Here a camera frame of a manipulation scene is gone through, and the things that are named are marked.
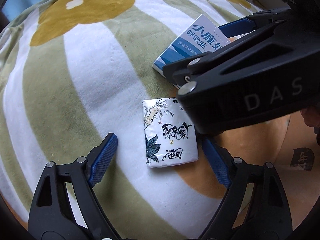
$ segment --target printed illustration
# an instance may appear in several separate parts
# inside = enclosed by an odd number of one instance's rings
[[[156,141],[158,140],[158,135],[154,136],[150,140],[147,139],[145,136],[146,140],[146,152],[147,152],[147,163],[150,163],[151,160],[155,162],[159,162],[156,154],[160,150],[160,144],[156,144]]]
[[[185,122],[183,122],[182,126],[177,128],[176,126],[173,126],[170,123],[164,124],[162,128],[163,136],[164,138],[168,139],[188,139],[188,129],[192,126],[191,124],[187,125]]]
[[[174,150],[167,150],[167,154],[165,156],[163,156],[162,158],[162,162],[164,161],[164,159],[166,159],[168,157],[168,159],[174,159],[177,158],[179,160],[181,160],[181,155],[182,155],[183,149],[179,148]]]
[[[147,108],[146,106],[145,111],[146,113],[144,114],[144,129],[147,129],[149,125],[153,123],[154,119],[159,119],[159,124],[161,123],[161,117],[163,116],[162,110],[168,108],[168,104],[166,103],[167,100],[160,99],[159,101],[156,102],[154,106],[151,106],[150,108]],[[172,117],[174,115],[173,112],[170,112],[169,110],[164,110],[165,114],[170,114]]]

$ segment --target breathing strip box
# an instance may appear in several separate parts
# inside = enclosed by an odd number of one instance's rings
[[[201,14],[170,46],[155,60],[153,68],[161,75],[166,64],[207,51],[217,51],[230,40],[206,16]]]

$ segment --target striped blanket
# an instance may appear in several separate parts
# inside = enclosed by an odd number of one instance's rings
[[[43,0],[13,20],[0,34],[0,191],[17,216],[28,221],[48,161],[73,162],[113,132],[116,157],[94,191],[119,234],[197,238],[225,188],[200,146],[197,162],[147,168],[142,101],[175,97],[152,64],[200,14],[219,26],[258,10],[256,0]],[[275,162],[288,122],[217,140],[250,163]],[[249,185],[240,213],[251,192]]]

